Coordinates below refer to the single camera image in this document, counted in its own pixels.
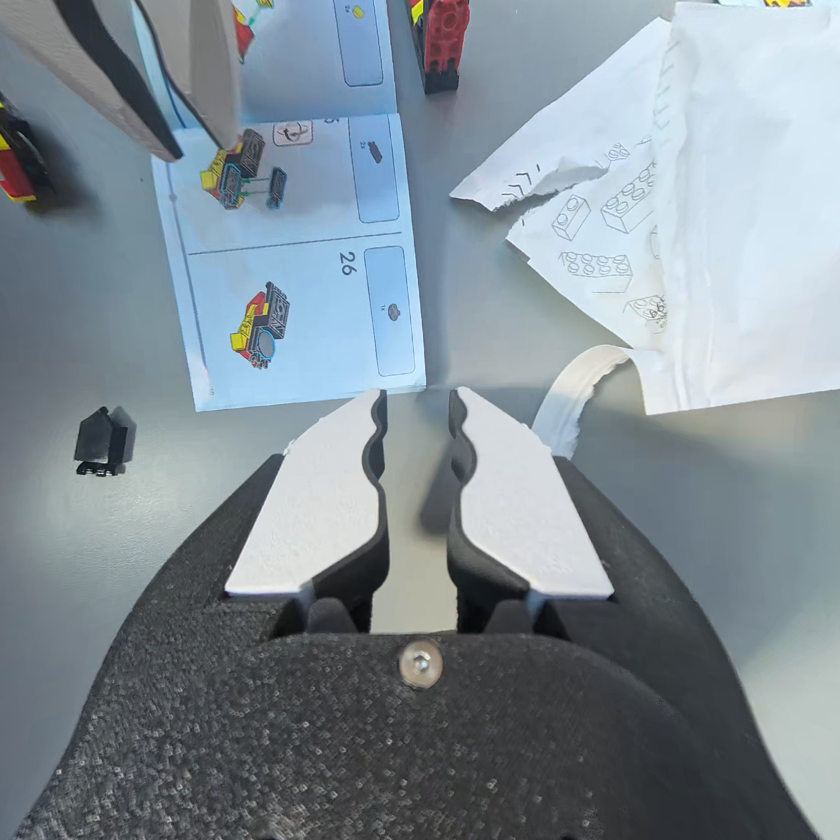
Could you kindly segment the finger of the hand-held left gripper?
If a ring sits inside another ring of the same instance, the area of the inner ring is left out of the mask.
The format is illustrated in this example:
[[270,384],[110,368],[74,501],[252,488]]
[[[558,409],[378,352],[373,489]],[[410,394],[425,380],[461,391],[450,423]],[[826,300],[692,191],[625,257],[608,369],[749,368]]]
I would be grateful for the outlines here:
[[159,76],[220,148],[231,147],[239,130],[239,59],[234,8],[228,1],[140,1],[147,67]]
[[92,1],[2,1],[1,29],[103,118],[165,162],[182,157],[145,78]]

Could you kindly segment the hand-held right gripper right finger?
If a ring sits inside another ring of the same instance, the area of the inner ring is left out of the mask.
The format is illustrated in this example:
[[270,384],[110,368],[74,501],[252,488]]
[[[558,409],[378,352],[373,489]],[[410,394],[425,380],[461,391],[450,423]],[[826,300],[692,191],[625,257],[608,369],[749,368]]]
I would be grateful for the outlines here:
[[605,602],[615,593],[551,449],[468,387],[451,391],[448,427],[458,482],[448,572],[458,596],[489,616],[518,601]]

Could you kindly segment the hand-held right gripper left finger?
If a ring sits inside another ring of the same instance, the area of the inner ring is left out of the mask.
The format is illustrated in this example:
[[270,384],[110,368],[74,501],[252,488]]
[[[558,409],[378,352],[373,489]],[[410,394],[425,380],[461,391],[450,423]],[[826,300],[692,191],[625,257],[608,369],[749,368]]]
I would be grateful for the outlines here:
[[284,451],[228,576],[232,599],[332,598],[371,605],[390,568],[384,436],[387,394],[369,390],[321,417]]

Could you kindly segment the light blue instruction booklet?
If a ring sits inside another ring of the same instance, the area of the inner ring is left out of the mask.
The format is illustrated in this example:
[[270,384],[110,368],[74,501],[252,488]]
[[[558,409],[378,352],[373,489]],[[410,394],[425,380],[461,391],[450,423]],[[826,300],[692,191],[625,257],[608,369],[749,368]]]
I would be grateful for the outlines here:
[[387,2],[227,2],[241,90],[218,148],[133,24],[183,156],[154,188],[198,412],[426,387]]

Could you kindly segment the red yellow black brick assembly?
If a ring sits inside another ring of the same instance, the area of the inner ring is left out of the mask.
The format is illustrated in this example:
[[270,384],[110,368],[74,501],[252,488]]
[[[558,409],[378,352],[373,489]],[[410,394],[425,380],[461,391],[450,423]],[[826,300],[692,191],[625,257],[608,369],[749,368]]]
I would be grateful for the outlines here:
[[29,123],[1,97],[1,187],[14,203],[33,203],[54,192]]

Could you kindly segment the small black brick piece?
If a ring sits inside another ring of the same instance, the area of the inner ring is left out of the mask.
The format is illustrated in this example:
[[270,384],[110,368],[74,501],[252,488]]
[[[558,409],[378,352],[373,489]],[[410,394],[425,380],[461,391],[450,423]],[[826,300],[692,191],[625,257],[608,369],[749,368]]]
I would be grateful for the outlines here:
[[137,423],[122,406],[101,406],[78,428],[73,459],[78,476],[111,477],[125,474],[132,460]]

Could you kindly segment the torn white paper bag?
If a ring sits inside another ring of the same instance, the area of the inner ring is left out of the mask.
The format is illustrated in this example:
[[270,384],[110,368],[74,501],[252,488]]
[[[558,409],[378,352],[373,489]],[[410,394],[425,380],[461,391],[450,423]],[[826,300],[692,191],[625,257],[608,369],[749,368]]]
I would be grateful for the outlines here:
[[838,36],[838,2],[677,3],[450,193],[547,196],[508,243],[625,343],[551,385],[553,455],[626,362],[649,416],[838,391]]

